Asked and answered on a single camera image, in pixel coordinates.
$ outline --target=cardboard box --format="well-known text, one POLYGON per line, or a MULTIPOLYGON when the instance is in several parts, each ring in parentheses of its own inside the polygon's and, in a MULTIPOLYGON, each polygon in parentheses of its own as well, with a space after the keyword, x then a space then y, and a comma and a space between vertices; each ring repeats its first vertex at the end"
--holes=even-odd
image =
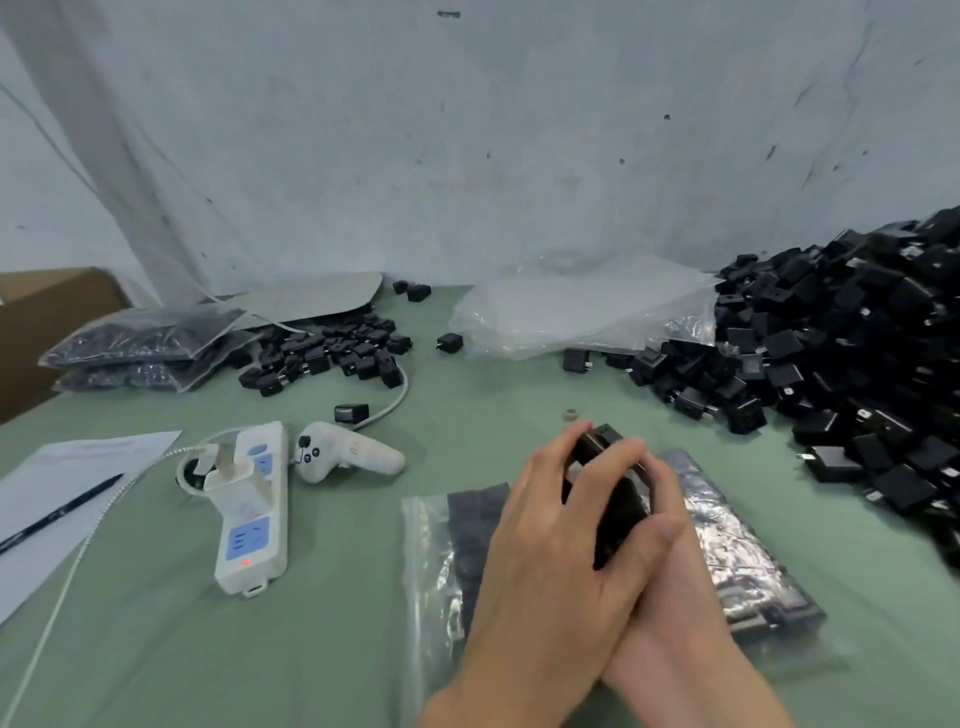
POLYGON ((0 273, 0 423, 54 396, 60 372, 40 355, 83 324, 130 304, 96 268, 0 273))

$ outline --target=clear plastic bag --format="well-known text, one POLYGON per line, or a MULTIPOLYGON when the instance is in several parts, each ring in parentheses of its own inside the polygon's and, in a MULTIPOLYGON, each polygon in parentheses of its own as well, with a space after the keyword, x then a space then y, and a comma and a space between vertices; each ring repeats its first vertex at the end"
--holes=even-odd
POLYGON ((239 308, 224 311, 213 303, 128 308, 78 328, 37 363, 65 369, 131 361, 194 360, 241 316, 239 308))
POLYGON ((255 340, 255 334, 236 331, 208 347, 197 361, 137 361, 74 367, 54 382, 53 388, 57 392, 104 392, 120 388, 189 392, 213 375, 231 353, 255 340))
MULTIPOLYGON (((842 666, 840 645, 828 635, 824 611, 733 512, 703 470, 681 449, 661 457, 680 478, 710 576, 731 633, 744 653, 773 678, 842 666)), ((450 503, 456 503, 451 496, 402 501, 407 596, 404 725, 415 724, 426 699, 446 685, 459 663, 468 633, 465 622, 476 594, 472 582, 461 583, 465 568, 457 562, 463 556, 470 562, 486 559, 486 552, 477 547, 476 534, 490 532, 499 520, 499 513, 492 509, 498 501, 502 506, 497 493, 502 487, 475 492, 493 497, 478 499, 475 515, 470 517, 472 543, 466 554, 462 513, 461 525, 451 527, 450 503), (451 534, 455 530, 461 534, 451 534)), ((466 566, 467 571, 475 568, 475 563, 466 566)))
POLYGON ((712 345, 716 279, 652 255, 595 263, 540 258, 475 285, 450 328, 469 354, 524 359, 565 347, 640 350, 664 339, 712 345))

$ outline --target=electronic device in hand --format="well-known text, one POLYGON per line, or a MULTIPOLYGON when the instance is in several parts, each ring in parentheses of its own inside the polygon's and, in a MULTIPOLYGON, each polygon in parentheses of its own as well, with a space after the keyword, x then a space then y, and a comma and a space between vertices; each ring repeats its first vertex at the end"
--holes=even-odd
MULTIPOLYGON (((581 435, 573 446, 571 460, 586 465, 617 440, 622 440, 615 429, 609 425, 599 425, 581 435)), ((574 486, 564 478, 563 500, 574 486)), ((613 488, 607 510, 604 511, 597 526, 596 549, 593 554, 593 568, 603 569, 604 565, 620 548, 635 525, 647 517, 646 508, 639 491, 649 488, 647 474, 643 466, 634 464, 627 474, 613 488)))

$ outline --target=black pen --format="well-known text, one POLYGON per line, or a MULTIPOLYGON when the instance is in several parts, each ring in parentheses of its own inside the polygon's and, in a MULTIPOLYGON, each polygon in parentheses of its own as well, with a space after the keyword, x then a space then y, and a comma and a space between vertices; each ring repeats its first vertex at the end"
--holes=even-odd
POLYGON ((123 477, 123 474, 120 473, 119 475, 115 475, 114 477, 107 478, 107 480, 102 482, 100 485, 95 485, 92 488, 90 488, 90 490, 86 491, 86 493, 81 493, 80 495, 75 497, 73 500, 68 502, 66 505, 61 506, 56 511, 51 513, 49 516, 44 516, 42 519, 40 519, 36 523, 32 525, 28 525, 19 533, 15 533, 12 536, 10 536, 9 539, 4 539, 3 541, 0 541, 0 556, 7 553, 7 551, 9 551, 11 548, 16 546, 17 544, 23 541, 26 541, 28 538, 33 536, 38 531, 42 531, 51 523, 57 522, 61 518, 66 516, 68 513, 72 513, 73 511, 77 510, 78 508, 80 508, 80 506, 84 505, 84 503, 87 503, 93 500, 94 498, 99 496, 101 493, 103 493, 106 489, 108 489, 111 485, 116 483, 116 481, 122 477, 123 477))

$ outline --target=hand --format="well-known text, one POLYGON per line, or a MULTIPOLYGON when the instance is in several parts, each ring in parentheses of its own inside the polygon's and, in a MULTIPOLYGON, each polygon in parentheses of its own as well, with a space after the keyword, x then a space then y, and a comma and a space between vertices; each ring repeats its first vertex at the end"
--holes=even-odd
POLYGON ((653 510, 683 524, 647 582, 603 680, 648 728, 786 728, 793 722, 730 635, 677 474, 640 463, 653 510))
POLYGON ((610 660, 684 521, 645 519, 594 571, 597 524, 646 445, 614 444, 583 468, 563 504, 570 452, 589 428, 571 425, 524 465, 491 540, 463 665, 421 725, 560 725, 610 660))

